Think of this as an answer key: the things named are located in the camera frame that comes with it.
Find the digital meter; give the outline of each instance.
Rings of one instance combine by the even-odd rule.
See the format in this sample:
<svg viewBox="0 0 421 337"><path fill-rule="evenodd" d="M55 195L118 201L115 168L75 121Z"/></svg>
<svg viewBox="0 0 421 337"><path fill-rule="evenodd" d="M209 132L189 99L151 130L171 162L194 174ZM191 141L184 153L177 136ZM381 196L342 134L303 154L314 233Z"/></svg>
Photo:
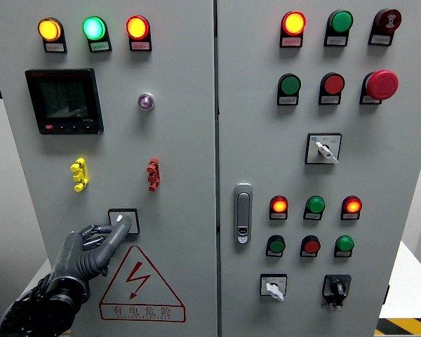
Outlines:
<svg viewBox="0 0 421 337"><path fill-rule="evenodd" d="M92 68L32 69L25 76L41 135L103 132Z"/></svg>

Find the white switch knob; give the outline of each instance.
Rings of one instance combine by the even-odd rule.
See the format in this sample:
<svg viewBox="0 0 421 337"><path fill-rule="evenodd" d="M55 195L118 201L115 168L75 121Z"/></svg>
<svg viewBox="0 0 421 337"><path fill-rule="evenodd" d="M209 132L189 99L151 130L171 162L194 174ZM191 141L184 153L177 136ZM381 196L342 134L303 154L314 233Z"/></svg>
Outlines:
<svg viewBox="0 0 421 337"><path fill-rule="evenodd" d="M277 285L267 283L267 291L272 296L272 298L277 299L279 302L283 302L283 294L279 291Z"/></svg>
<svg viewBox="0 0 421 337"><path fill-rule="evenodd" d="M332 164L338 164L338 160L334 157L334 154L328 149L327 146L321 144L320 142L315 142L316 147L318 148L318 152L321 153L323 157L327 160L330 160Z"/></svg>

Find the gray metal panel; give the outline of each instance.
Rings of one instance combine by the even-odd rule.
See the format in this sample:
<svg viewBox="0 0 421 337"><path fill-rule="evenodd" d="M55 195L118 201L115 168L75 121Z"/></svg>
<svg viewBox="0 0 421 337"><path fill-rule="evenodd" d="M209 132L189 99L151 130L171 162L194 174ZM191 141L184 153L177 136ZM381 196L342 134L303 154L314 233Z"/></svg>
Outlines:
<svg viewBox="0 0 421 337"><path fill-rule="evenodd" d="M107 23L111 53L89 53L81 25L91 15ZM132 15L149 20L151 53L129 51ZM37 24L46 17L63 24L67 55L44 53ZM212 1L0 1L1 92L51 262L69 231L106 223L110 208L138 209L141 234L120 247L108 278L91 282L75 336L216 335L213 49ZM105 132L39 135L24 71L76 67L95 69ZM145 91L156 98L151 112L137 108ZM90 176L81 193L69 170L78 157ZM152 157L161 172L155 193ZM185 304L184 324L100 319L98 302L131 244Z"/></svg>
<svg viewBox="0 0 421 337"><path fill-rule="evenodd" d="M324 48L328 16L351 11L346 48ZM368 46L375 14L403 16L392 46ZM279 50L288 11L307 17L301 49ZM421 166L421 1L245 1L218 4L222 336L372 336ZM363 78L380 69L400 78L396 95L380 106L359 106ZM277 107L279 77L302 81L300 104ZM320 80L346 80L339 106L318 106ZM308 133L340 132L340 163L305 166ZM253 186L251 242L233 240L234 187ZM269 200L283 194L285 222L268 220ZM326 200L323 220L302 219L307 198ZM340 221L342 200L363 201L360 220ZM268 237L281 234L283 258L265 257ZM316 235L318 257L300 258L303 237ZM355 241L352 258L334 259L335 240ZM285 303L259 296L261 273L288 275ZM324 275L349 274L341 312L321 295Z"/></svg>

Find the green indicator light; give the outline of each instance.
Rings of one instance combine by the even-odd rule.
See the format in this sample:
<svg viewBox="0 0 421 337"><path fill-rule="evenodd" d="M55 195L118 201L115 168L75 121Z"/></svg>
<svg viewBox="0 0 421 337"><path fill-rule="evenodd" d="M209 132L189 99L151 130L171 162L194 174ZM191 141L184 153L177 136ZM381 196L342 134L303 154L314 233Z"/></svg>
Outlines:
<svg viewBox="0 0 421 337"><path fill-rule="evenodd" d="M300 90L300 87L300 80L294 76L287 76L285 79L282 80L281 83L281 89L287 95L297 93L297 91Z"/></svg>
<svg viewBox="0 0 421 337"><path fill-rule="evenodd" d="M269 250L273 253L281 253L286 248L286 245L282 241L273 241L269 245Z"/></svg>
<svg viewBox="0 0 421 337"><path fill-rule="evenodd" d="M106 32L105 23L97 16L91 16L83 22L84 34L90 40L99 40L104 37Z"/></svg>
<svg viewBox="0 0 421 337"><path fill-rule="evenodd" d="M344 33L352 27L352 14L348 11L338 11L333 13L330 26L337 33Z"/></svg>
<svg viewBox="0 0 421 337"><path fill-rule="evenodd" d="M307 200L306 207L312 212L312 213L320 213L324 210L324 207L326 205L324 204L324 200L322 197L311 197L309 200Z"/></svg>
<svg viewBox="0 0 421 337"><path fill-rule="evenodd" d="M341 251L351 251L354 248L354 240L348 235L343 235L337 239L335 245Z"/></svg>

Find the small purple indicator light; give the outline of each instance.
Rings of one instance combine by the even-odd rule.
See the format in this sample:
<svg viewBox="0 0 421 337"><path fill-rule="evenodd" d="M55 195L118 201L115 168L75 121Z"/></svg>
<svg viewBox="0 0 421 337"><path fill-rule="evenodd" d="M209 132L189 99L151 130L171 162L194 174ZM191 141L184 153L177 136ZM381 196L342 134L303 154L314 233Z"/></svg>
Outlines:
<svg viewBox="0 0 421 337"><path fill-rule="evenodd" d="M150 111L154 107L154 96L151 93L143 93L138 98L139 108L143 111Z"/></svg>

